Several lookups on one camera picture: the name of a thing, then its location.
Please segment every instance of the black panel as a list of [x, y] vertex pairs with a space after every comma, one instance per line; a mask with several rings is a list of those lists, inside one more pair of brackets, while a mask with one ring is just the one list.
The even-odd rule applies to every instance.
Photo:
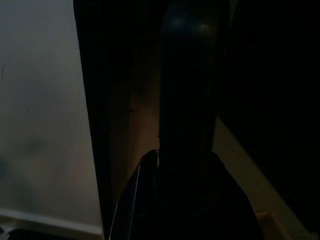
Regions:
[[106, 6], [102, 1], [73, 2], [89, 118], [103, 231], [110, 232], [113, 211], [109, 150]]
[[310, 231], [320, 226], [315, 9], [307, 1], [240, 1], [220, 113]]

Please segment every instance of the black surface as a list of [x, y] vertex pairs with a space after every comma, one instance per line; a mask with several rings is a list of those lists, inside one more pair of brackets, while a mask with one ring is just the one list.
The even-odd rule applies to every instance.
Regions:
[[303, 224], [315, 231], [320, 226], [319, 13], [310, 1], [239, 2], [220, 115]]
[[54, 236], [23, 229], [13, 230], [8, 235], [8, 240], [73, 240], [73, 238]]
[[104, 234], [111, 228], [112, 192], [109, 150], [106, 5], [73, 1], [94, 166]]

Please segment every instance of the white wall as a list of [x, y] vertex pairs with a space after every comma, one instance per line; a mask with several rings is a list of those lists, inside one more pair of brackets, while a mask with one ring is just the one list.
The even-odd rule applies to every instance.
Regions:
[[0, 215], [100, 228], [73, 1], [0, 0]]

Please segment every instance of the wall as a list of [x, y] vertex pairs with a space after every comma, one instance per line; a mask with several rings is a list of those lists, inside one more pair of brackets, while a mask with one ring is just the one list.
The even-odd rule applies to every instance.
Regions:
[[73, 2], [1, 0], [0, 33], [0, 216], [99, 232]]

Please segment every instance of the dark object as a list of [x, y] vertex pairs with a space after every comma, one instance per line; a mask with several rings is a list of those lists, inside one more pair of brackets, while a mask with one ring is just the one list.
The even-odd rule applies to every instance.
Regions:
[[106, 4], [73, 1], [103, 232], [112, 223]]
[[318, 10], [285, 0], [238, 8], [220, 117], [304, 226], [319, 231]]
[[166, 12], [159, 155], [141, 158], [118, 200], [111, 240], [263, 239], [247, 196], [211, 151], [225, 3], [178, 1]]
[[23, 229], [12, 230], [8, 235], [8, 240], [72, 240], [71, 238], [53, 236]]

